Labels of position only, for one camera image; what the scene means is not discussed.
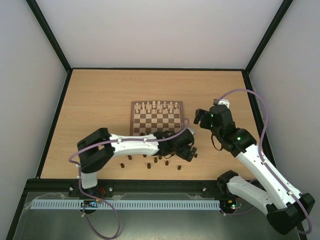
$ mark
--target black metal frame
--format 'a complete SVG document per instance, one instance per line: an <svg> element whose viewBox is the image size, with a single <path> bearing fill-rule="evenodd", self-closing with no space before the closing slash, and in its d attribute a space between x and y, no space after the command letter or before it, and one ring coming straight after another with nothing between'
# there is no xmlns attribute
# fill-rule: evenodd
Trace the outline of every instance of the black metal frame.
<svg viewBox="0 0 320 240"><path fill-rule="evenodd" d="M41 172L43 170L45 160L48 154L48 150L51 144L53 133L55 131L59 114L63 105L63 101L67 92L68 84L72 75L73 69L95 69L95 70L164 70L164 71L241 71L245 87L249 90L253 90L252 84L249 78L249 74L253 69L254 65L258 61L260 55L271 39L273 33L275 32L277 26L281 22L288 8L290 7L293 0L284 0L278 9L276 15L274 16L272 22L270 23L267 31L265 32L262 40L260 41L257 49L255 50L251 60L249 61L245 69L222 69L222 68L123 68L123 67L111 67L111 68L92 68L92 67L74 67L72 68L68 63L62 49L60 48L57 39L55 38L48 22L46 21L41 9L39 8L36 0L26 0L30 9L32 10L34 16L39 22L42 30L50 41L53 49L55 50L57 56L59 57L62 65L64 66L67 77L65 84L62 89L62 93L58 102L56 112L52 121L52 125L48 134L48 138L43 150L43 154L39 163L38 170L36 172L36 179L28 179L25 185L24 191L22 193L21 199L17 206L11 227L9 229L7 240L10 240L14 237L16 227L19 222L20 214L25 205L27 194L29 192L69 192L70 189L77 189L77 179L39 179ZM257 99L255 96L248 93L249 102L252 108L252 113L254 116L255 124L258 130L259 135L261 135L264 123L258 107ZM275 160L271 151L270 143L267 135L264 137L263 141L263 152L267 155L272 164L275 165ZM147 193L188 193L188 194L199 194L203 197L214 197L216 199L225 200L226 197L220 195L217 189L217 181L207 181L207 180L198 180L198 181L170 181L170 180L98 180L99 184L102 184L107 187L112 187L113 193L125 193L125 192L147 192ZM300 234L300 239L306 240L305 235Z"/></svg>

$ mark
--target wooden tabletop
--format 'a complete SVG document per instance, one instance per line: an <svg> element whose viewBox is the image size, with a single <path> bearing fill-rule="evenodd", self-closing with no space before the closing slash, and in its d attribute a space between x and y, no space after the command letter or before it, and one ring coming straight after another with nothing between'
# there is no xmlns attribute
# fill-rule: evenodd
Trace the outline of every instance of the wooden tabletop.
<svg viewBox="0 0 320 240"><path fill-rule="evenodd" d="M195 130L198 157L191 162L176 156L154 163L154 157L133 155L113 157L98 172L99 179L118 180L215 180L228 170L245 179L253 174L236 158L211 142L211 132L193 124L196 109L209 110L213 100L224 93L245 88L240 71L178 70L73 70L62 109L43 167L43 179L73 179L77 173L68 157L77 143L99 128L109 133L129 135L132 101L175 99L183 102L184 116ZM248 95L235 92L227 97L235 124L256 139L258 132Z"/></svg>

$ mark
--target cable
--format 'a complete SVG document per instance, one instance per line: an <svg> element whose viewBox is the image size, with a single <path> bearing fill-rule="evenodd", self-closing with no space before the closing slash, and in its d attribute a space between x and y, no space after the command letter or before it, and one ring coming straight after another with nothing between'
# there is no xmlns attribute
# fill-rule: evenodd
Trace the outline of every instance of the cable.
<svg viewBox="0 0 320 240"><path fill-rule="evenodd" d="M218 151L222 151L222 149L223 149L222 144L221 144L221 148L220 148L220 149L218 149L218 148L216 147L215 142L214 142L214 136L215 136L215 135L212 133L212 134L211 134L211 142L212 142L212 145L213 145L214 148L217 149Z"/></svg>
<svg viewBox="0 0 320 240"><path fill-rule="evenodd" d="M182 123L184 123L185 121L186 121L185 127L184 127L181 131L177 132L176 134L174 134L174 135L172 135L172 136L170 136L170 137L167 137L167 138L162 138L162 139L146 139L146 142L164 142L164 141L168 141L168 140L171 140L171 139L174 139L174 138L178 137L178 136L181 135L185 130L187 130L187 128L189 127L189 123L190 123L189 119L188 119L188 118L183 119L183 122L182 122ZM128 142L128 141L144 142L144 141L145 141L145 138L124 138L124 139L122 139L122 142ZM119 213L118 213L117 210L114 208L114 206L112 206L112 204L110 204L108 201L106 201L106 200L104 200L104 199L102 199L102 198L100 198L100 197L90 195L90 194L88 194L88 193L86 193L86 192L83 191L83 189L82 189L82 181L81 181L81 164L80 164L79 162L77 162L77 161L74 161L73 158L76 157L76 156L78 156L79 154L84 153L85 151L88 151L88 150L90 150L90 149L96 148L96 147L98 147L98 146L106 145L106 144L110 144L110 143L117 143L117 142L118 142L117 139L98 142L98 143L96 143L96 144L87 146L87 147L85 147L85 148L83 148L83 149L75 152L75 153L72 154L72 155L69 157L69 159L68 159L68 161L69 161L70 163L75 164L75 165L78 167L78 174L79 174L79 175L78 175L78 179L79 179L79 183L78 183L78 184L79 184L79 190L80 190L80 192L81 192L83 195L85 195L85 196L87 196L87 197L89 197L89 198L92 198L92 199L95 199L95 200L99 200L99 201L101 201L101 202L106 203L106 204L114 211L114 213L115 213L115 215L116 215L116 217L117 217L117 220L118 220L118 228L117 228L116 233L115 233L112 237L103 236L103 235L101 235L101 234L94 228L94 226L91 224L91 222L89 221L89 219L88 219L88 217L87 217L87 215L86 215L86 213L85 213L85 208L86 208L86 206L83 207L83 209L82 209L82 213L83 213L82 216L86 219L86 221L87 221L88 224L89 224L89 227L90 227L91 230L94 232L94 234L97 235L99 238L104 239L104 240L116 239L116 238L119 236L120 227L121 227L121 220L120 220Z"/></svg>
<svg viewBox="0 0 320 240"><path fill-rule="evenodd" d="M265 136L265 133L266 133L266 129L267 129L267 124L268 124L268 111L267 111L267 107L263 101L263 99L254 91L251 91L251 90L248 90L248 89L244 89L244 88L237 88L237 89L234 89L234 90L231 90L227 93L225 93L224 95L222 95L220 98L218 98L217 100L220 101L221 99L225 98L226 96L228 96L229 94L232 94L234 92L247 92L247 93L250 93L250 94L253 94L255 95L262 103L263 105L263 108L264 108L264 116L265 116L265 121L264 121L264 126L263 126L263 129L262 129L262 132L261 132L261 136L260 136L260 142L259 142L259 146L258 146L258 153L259 153L259 156L262 160L262 162L265 161L265 159L263 158L263 150L262 150L262 142L264 140L264 136ZM277 176L277 174L271 169L271 167L267 164L267 162L264 163L265 167L269 170L269 172L272 174L272 176L274 176L274 178L281 184L281 186L287 191L287 193L290 193L290 189L287 187L287 185ZM300 231L300 230L297 230L297 232L299 234L310 234L312 232L312 222L311 222L311 218L309 216L309 214L307 213L307 210L305 209L305 207L302 205L302 203L300 202L300 200L298 199L298 197L294 194L291 194L292 198L298 203L299 207L301 208L301 210L303 211L304 215L305 215L305 218L306 218L306 221L308 222L308 225L309 225L309 229L308 231Z"/></svg>

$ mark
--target white robotic arm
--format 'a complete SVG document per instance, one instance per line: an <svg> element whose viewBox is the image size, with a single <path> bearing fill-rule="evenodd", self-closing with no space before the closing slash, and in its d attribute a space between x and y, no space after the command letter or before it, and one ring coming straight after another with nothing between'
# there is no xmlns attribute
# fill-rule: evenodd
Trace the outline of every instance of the white robotic arm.
<svg viewBox="0 0 320 240"><path fill-rule="evenodd" d="M263 159L260 158L254 137L247 130L236 128L228 100L216 101L209 111L198 109L193 123L211 130L211 137L218 139L221 150L224 149L239 159L265 189L254 186L230 170L217 179L217 186L222 194L231 193L251 203L266 215L272 227L281 234L287 234L306 219L300 205L309 214L315 199L309 193L302 194L290 184L264 154Z"/></svg>
<svg viewBox="0 0 320 240"><path fill-rule="evenodd" d="M100 128L93 132L77 146L83 150L88 146L99 142L108 142L102 149L94 147L79 154L81 163L81 184L84 189L90 189L97 185L97 173L113 157L123 155L141 154L145 156L167 156L169 154L190 162L197 149L193 147L195 131L186 128L184 131L174 133L154 132L143 136L121 136L109 134L107 128Z"/></svg>
<svg viewBox="0 0 320 240"><path fill-rule="evenodd" d="M267 205L274 204L278 209L284 209L287 207L288 203L294 204L296 201L291 195L287 194L284 187L281 186L276 178L264 166L265 164L268 164L273 172L287 184L293 194L299 196L301 192L281 175L264 154L262 156L264 157L264 161L261 161L259 157L258 146L253 144L247 147L245 152L240 152L236 158L250 169L266 191L243 180L240 176L231 178L230 182L227 183L227 187L230 193L245 199L267 215Z"/></svg>

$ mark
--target white wall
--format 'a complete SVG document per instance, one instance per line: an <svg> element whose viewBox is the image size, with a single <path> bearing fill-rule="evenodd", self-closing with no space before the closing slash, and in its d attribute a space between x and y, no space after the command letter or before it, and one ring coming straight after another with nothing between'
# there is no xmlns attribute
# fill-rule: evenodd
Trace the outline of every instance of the white wall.
<svg viewBox="0 0 320 240"><path fill-rule="evenodd" d="M250 74L269 110L267 133L278 168L316 200L308 240L320 239L319 9L319 0L293 1Z"/></svg>
<svg viewBox="0 0 320 240"><path fill-rule="evenodd" d="M37 0L72 67L245 68L282 0Z"/></svg>
<svg viewBox="0 0 320 240"><path fill-rule="evenodd" d="M0 239L34 178L66 72L25 0L0 0Z"/></svg>

